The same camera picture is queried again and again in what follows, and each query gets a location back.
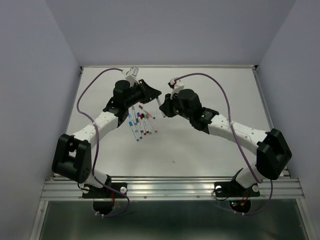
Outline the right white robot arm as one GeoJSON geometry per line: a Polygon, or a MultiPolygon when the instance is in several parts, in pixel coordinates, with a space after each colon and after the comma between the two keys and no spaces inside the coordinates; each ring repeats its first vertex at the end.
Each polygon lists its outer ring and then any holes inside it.
{"type": "Polygon", "coordinates": [[[283,133],[278,129],[258,130],[230,121],[218,111],[202,106],[199,96],[191,89],[172,95],[166,94],[159,109],[168,118],[181,116],[198,131],[221,137],[247,149],[256,156],[256,162],[241,169],[232,181],[244,189],[264,179],[277,180],[292,158],[292,152],[283,133]]]}

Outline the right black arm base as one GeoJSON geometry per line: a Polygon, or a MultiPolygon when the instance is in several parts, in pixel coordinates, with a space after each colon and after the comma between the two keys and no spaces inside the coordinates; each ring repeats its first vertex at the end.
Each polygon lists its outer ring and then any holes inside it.
{"type": "Polygon", "coordinates": [[[251,209],[251,198],[261,196],[257,184],[244,188],[235,180],[215,182],[211,195],[218,201],[228,200],[230,208],[243,215],[248,214],[251,209]]]}

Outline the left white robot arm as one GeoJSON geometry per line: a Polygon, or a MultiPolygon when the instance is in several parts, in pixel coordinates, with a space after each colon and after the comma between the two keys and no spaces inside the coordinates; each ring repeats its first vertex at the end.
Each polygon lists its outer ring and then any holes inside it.
{"type": "Polygon", "coordinates": [[[72,135],[62,134],[52,162],[52,171],[78,184],[96,188],[107,186],[108,175],[95,169],[92,149],[99,149],[100,140],[118,128],[128,117],[129,108],[137,103],[149,103],[161,95],[161,91],[150,87],[144,80],[130,84],[127,80],[115,83],[113,96],[96,119],[72,135]]]}

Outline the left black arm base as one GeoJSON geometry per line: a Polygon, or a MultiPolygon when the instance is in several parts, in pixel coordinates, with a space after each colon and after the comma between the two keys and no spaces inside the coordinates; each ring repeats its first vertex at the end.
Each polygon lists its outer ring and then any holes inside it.
{"type": "Polygon", "coordinates": [[[120,192],[119,194],[105,187],[97,188],[88,184],[78,185],[78,188],[82,190],[82,198],[93,200],[93,211],[96,216],[102,218],[115,217],[127,210],[127,187],[126,182],[112,182],[111,188],[120,192]]]}

